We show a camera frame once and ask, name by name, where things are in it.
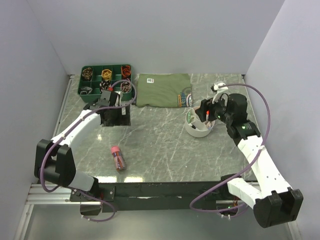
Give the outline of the white round divided organizer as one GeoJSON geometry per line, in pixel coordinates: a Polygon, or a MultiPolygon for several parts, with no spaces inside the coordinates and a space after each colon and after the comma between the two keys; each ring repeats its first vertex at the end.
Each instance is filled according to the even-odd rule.
{"type": "Polygon", "coordinates": [[[184,128],[191,136],[195,138],[203,138],[210,134],[215,125],[215,121],[201,122],[195,113],[196,109],[198,109],[198,107],[193,107],[187,111],[184,119],[184,128]],[[188,112],[191,112],[194,117],[192,123],[190,124],[187,123],[188,112]]]}

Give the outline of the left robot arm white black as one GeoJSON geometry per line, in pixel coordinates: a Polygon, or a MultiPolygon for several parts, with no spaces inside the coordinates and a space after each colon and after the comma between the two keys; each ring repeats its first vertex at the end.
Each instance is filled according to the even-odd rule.
{"type": "Polygon", "coordinates": [[[83,107],[79,116],[64,131],[37,144],[34,175],[46,192],[53,192],[45,185],[49,182],[57,187],[82,191],[88,201],[100,197],[98,179],[77,170],[72,150],[98,127],[130,123],[130,103],[122,103],[122,95],[121,91],[104,90],[99,98],[83,107]]]}

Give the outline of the pink cap clear pen tube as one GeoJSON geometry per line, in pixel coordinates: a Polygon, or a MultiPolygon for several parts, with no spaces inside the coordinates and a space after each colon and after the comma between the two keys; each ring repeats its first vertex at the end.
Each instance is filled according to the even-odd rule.
{"type": "Polygon", "coordinates": [[[123,158],[122,152],[117,145],[114,145],[110,149],[111,154],[114,159],[115,168],[118,172],[122,172],[126,170],[126,163],[123,158]]]}

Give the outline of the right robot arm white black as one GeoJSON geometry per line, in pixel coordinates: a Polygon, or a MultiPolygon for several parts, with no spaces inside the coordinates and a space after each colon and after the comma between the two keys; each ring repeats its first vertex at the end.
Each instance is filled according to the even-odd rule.
{"type": "Polygon", "coordinates": [[[293,189],[280,174],[267,149],[258,127],[248,119],[247,98],[239,93],[222,97],[203,99],[195,113],[201,122],[220,120],[226,126],[228,135],[242,152],[259,183],[256,189],[241,178],[241,173],[231,175],[208,189],[192,202],[205,197],[219,188],[224,199],[238,197],[253,209],[254,217],[263,228],[295,221],[304,197],[299,189],[293,189]]]}

